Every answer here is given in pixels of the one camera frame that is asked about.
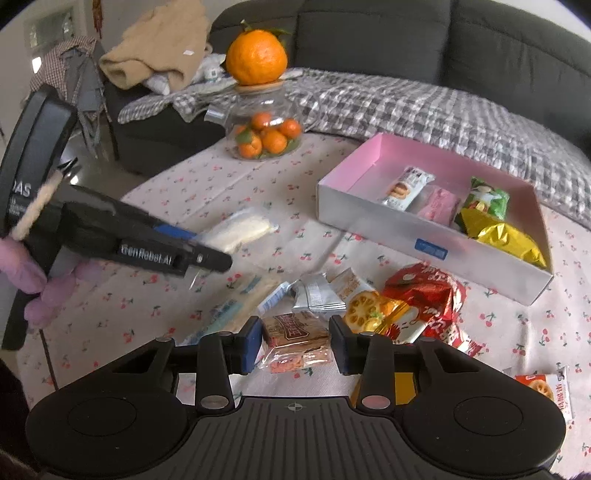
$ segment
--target cracker package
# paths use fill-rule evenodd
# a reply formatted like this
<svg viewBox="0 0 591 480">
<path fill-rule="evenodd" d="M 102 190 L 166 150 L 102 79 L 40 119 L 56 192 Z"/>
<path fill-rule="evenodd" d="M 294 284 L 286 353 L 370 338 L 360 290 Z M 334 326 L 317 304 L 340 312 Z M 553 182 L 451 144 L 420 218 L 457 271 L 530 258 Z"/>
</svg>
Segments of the cracker package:
<svg viewBox="0 0 591 480">
<path fill-rule="evenodd" d="M 262 322 L 265 346 L 260 368 L 277 374 L 332 362 L 329 332 L 310 312 L 267 317 Z"/>
<path fill-rule="evenodd" d="M 561 367 L 552 374 L 534 374 L 534 375 L 512 375 L 512 369 L 504 372 L 510 377 L 515 378 L 519 383 L 523 383 L 543 396 L 556 403 L 557 407 L 564 416 L 564 421 L 568 424 L 573 421 L 573 408 L 570 403 L 569 381 L 567 379 L 568 367 Z"/>
<path fill-rule="evenodd" d="M 417 308 L 380 295 L 350 268 L 335 277 L 330 286 L 347 304 L 343 320 L 353 333 L 375 332 L 394 343 L 413 343 L 426 328 L 425 323 L 417 321 Z"/>
</svg>

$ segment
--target plaid blanket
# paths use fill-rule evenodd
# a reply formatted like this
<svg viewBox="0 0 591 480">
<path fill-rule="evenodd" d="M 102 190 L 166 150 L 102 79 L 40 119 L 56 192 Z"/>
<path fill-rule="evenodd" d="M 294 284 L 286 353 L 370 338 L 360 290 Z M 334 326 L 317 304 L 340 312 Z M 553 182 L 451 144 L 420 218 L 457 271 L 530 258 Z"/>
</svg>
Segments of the plaid blanket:
<svg viewBox="0 0 591 480">
<path fill-rule="evenodd" d="M 412 80 L 322 70 L 305 69 L 286 87 L 307 122 L 314 120 L 314 131 L 362 141 L 390 132 L 452 150 L 528 181 L 541 202 L 591 229 L 589 159 L 561 136 L 500 105 Z M 119 121 L 147 118 L 172 103 L 190 122 L 210 103 L 231 106 L 234 96 L 226 90 L 183 92 L 158 103 L 140 99 L 121 110 Z"/>
</svg>

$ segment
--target gold foil bag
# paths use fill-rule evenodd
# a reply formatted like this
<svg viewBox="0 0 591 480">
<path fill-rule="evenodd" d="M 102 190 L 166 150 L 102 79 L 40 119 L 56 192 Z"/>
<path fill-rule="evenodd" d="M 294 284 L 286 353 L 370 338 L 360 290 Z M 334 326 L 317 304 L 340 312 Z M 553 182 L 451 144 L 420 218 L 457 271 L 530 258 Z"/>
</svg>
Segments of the gold foil bag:
<svg viewBox="0 0 591 480">
<path fill-rule="evenodd" d="M 503 250 L 538 268 L 547 269 L 542 252 L 529 235 L 476 209 L 463 208 L 460 216 L 470 238 Z"/>
</svg>

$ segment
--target silver snack packet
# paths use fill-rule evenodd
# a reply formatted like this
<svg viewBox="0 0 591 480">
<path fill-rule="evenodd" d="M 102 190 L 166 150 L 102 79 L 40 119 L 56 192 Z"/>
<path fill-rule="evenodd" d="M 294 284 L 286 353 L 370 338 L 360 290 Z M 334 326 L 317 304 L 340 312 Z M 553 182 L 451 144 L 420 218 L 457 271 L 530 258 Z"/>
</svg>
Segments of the silver snack packet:
<svg viewBox="0 0 591 480">
<path fill-rule="evenodd" d="M 347 305 L 331 288 L 322 273 L 307 274 L 292 284 L 295 305 L 293 312 L 308 310 L 316 315 L 330 318 L 333 315 L 343 315 Z"/>
</svg>

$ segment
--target purple glove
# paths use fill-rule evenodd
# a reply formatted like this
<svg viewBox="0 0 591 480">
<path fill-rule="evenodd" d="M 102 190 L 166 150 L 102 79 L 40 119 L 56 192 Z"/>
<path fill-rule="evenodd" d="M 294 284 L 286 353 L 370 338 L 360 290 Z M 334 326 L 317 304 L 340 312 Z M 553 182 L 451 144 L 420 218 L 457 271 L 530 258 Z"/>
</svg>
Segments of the purple glove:
<svg viewBox="0 0 591 480">
<path fill-rule="evenodd" d="M 47 279 L 26 247 L 10 237 L 0 239 L 0 271 L 24 293 L 40 293 L 25 307 L 25 320 L 35 328 L 45 328 L 57 317 L 61 306 L 72 296 L 76 280 L 98 281 L 100 265 L 94 261 L 79 263 L 72 272 Z"/>
</svg>

